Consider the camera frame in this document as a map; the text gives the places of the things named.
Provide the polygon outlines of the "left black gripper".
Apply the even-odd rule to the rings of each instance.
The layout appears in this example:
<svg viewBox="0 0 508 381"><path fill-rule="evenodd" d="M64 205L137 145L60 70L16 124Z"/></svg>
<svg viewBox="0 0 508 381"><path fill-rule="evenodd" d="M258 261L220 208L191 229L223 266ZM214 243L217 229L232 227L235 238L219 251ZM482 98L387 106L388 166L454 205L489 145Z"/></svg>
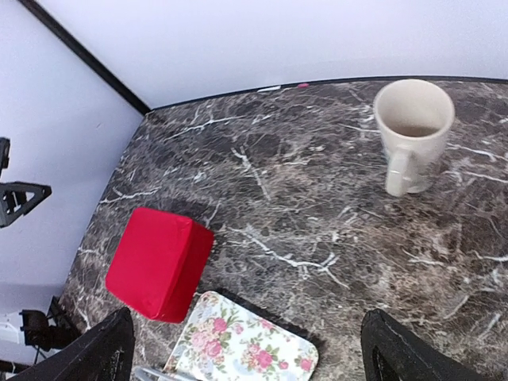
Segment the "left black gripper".
<svg viewBox="0 0 508 381"><path fill-rule="evenodd" d="M10 140L0 138L0 171L10 161ZM52 194L48 185L12 182L1 184L1 227L12 225L19 217L30 213Z"/></svg>

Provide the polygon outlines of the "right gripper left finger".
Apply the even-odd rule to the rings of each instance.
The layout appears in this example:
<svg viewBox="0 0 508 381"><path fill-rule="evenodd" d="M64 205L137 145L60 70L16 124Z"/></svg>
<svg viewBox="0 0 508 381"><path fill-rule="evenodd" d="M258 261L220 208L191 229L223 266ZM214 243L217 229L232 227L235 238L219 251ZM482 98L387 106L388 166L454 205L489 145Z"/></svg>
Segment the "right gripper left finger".
<svg viewBox="0 0 508 381"><path fill-rule="evenodd" d="M105 317L66 348L15 375L17 381L129 380L135 347L130 309Z"/></svg>

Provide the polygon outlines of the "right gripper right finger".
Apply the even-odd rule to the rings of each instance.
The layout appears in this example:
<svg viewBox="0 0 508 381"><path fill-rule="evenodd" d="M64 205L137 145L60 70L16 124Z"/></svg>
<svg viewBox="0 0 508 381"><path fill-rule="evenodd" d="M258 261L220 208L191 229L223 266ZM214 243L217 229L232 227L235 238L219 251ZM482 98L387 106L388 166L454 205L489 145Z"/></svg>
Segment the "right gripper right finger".
<svg viewBox="0 0 508 381"><path fill-rule="evenodd" d="M363 318L360 343L367 380L483 380L438 352L383 310Z"/></svg>

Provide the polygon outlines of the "red box lid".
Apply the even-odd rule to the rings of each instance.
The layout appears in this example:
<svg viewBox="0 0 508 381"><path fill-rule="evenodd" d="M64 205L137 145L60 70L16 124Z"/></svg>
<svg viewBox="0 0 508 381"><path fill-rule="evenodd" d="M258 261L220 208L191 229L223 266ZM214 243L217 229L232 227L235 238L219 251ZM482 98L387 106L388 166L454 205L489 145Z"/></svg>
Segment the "red box lid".
<svg viewBox="0 0 508 381"><path fill-rule="evenodd" d="M162 310L183 265L193 221L168 212L133 211L106 275L106 289L152 320Z"/></svg>

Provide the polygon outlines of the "red chocolate box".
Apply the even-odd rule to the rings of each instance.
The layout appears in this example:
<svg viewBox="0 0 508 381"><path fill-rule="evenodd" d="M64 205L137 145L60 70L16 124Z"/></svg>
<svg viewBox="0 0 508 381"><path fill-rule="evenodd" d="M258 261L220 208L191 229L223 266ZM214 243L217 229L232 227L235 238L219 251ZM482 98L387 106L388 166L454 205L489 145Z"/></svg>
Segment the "red chocolate box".
<svg viewBox="0 0 508 381"><path fill-rule="evenodd" d="M154 317L157 321L183 322L210 256L214 233L195 221L190 221L189 228L182 255Z"/></svg>

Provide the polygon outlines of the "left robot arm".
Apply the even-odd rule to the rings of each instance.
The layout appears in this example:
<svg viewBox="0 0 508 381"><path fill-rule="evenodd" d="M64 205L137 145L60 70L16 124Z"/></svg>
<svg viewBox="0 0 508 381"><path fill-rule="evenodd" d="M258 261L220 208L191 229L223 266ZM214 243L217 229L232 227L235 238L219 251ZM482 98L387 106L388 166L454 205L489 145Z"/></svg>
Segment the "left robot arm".
<svg viewBox="0 0 508 381"><path fill-rule="evenodd" d="M1 184L1 227L12 225L31 212L52 194L52 188L36 183L12 182ZM48 314L39 310L21 310L1 315L1 338L25 344L37 352L63 349L80 336L77 328L65 320L59 306Z"/></svg>

